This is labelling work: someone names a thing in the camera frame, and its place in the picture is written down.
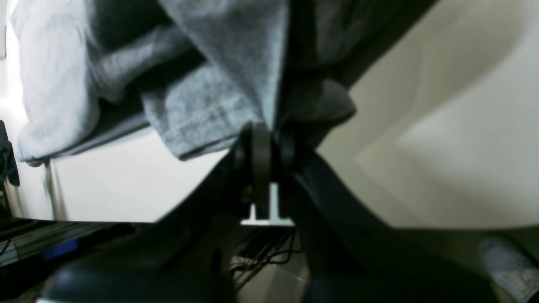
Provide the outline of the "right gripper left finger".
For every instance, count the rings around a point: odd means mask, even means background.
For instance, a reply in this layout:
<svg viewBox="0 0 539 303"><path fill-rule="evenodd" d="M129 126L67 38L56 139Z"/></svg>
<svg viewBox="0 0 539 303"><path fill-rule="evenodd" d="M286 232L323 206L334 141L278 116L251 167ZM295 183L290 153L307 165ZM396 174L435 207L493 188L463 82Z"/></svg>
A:
<svg viewBox="0 0 539 303"><path fill-rule="evenodd" d="M134 238L68 263L40 303L235 303L229 265L248 229L269 219L271 133L249 123L173 211Z"/></svg>

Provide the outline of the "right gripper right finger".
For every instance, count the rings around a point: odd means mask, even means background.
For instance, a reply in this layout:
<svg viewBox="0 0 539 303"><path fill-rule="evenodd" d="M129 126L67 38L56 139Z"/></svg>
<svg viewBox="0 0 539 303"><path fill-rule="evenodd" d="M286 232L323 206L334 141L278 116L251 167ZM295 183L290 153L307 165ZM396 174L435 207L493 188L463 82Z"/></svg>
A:
<svg viewBox="0 0 539 303"><path fill-rule="evenodd" d="M377 218L292 132L277 133L281 202L310 271L304 303L496 303L479 274Z"/></svg>

